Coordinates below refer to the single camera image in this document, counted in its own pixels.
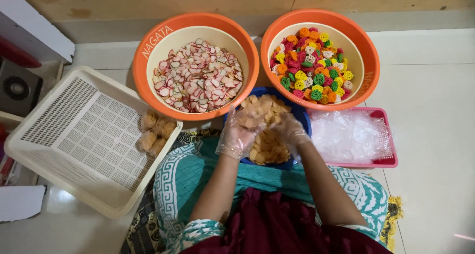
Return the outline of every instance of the white plastic basket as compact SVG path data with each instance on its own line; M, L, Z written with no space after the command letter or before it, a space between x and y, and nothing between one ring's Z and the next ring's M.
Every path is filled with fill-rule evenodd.
M136 92L89 67L72 69L5 143L6 153L105 216L127 214L178 137L158 157L141 151Z

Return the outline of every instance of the maroon cloth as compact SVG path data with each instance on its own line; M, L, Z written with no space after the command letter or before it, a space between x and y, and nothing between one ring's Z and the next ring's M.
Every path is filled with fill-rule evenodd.
M248 188L229 218L223 238L214 236L182 254L342 253L390 254L353 229L318 226L315 209L280 192Z

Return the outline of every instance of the gloved hand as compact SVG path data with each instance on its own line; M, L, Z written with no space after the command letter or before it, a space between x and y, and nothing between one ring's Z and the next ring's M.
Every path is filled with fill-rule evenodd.
M300 155L297 152L297 146L305 142L312 142L304 130L304 127L292 114L280 114L280 123L273 124L271 129L275 130L283 143L285 143L294 157L300 162Z
M256 135L264 130L265 123L262 122L264 119L262 116L259 121L262 123L252 129L240 125L239 123L243 122L243 119L248 119L248 117L245 118L245 115L247 115L245 111L246 108L237 114L233 105L229 107L228 118L219 137L216 154L225 154L236 160L249 157L254 139Z

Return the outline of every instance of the teal patterned dress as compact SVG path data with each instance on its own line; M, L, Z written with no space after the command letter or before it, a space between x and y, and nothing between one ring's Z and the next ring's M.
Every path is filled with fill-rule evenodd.
M217 164L218 138L205 138L171 151L159 165L153 186L160 234L168 253L178 253L211 236L224 234L223 224L212 220L188 223L195 203ZM388 194L376 180L366 174L341 167L329 167L348 196L358 207L368 226L346 226L383 244L379 234L388 211ZM233 206L244 191L254 187L262 191L279 191L313 205L302 165L290 171L240 164ZM318 214L315 220L321 224Z

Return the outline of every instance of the blue bowl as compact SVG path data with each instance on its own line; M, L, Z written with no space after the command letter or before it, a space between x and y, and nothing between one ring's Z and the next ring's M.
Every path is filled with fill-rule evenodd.
M308 118L308 114L305 107L297 105L291 100L287 99L285 96L282 95L282 93L280 93L274 87L255 87L252 89L249 96L255 95L257 97L261 97L264 94L275 95L278 99L281 99L285 105L290 106L292 108L291 113L294 114L294 117L302 123L302 126L304 127L305 132L309 136L312 136L312 126L310 125L310 119ZM227 118L228 118L228 113L224 115L223 126ZM241 163L257 166L256 163L250 161L248 158L241 159ZM290 159L287 160L286 162L283 162L280 164L266 164L265 166L276 168L276 169L282 169L282 170L290 170L296 163L297 162L294 160L294 158L290 156Z

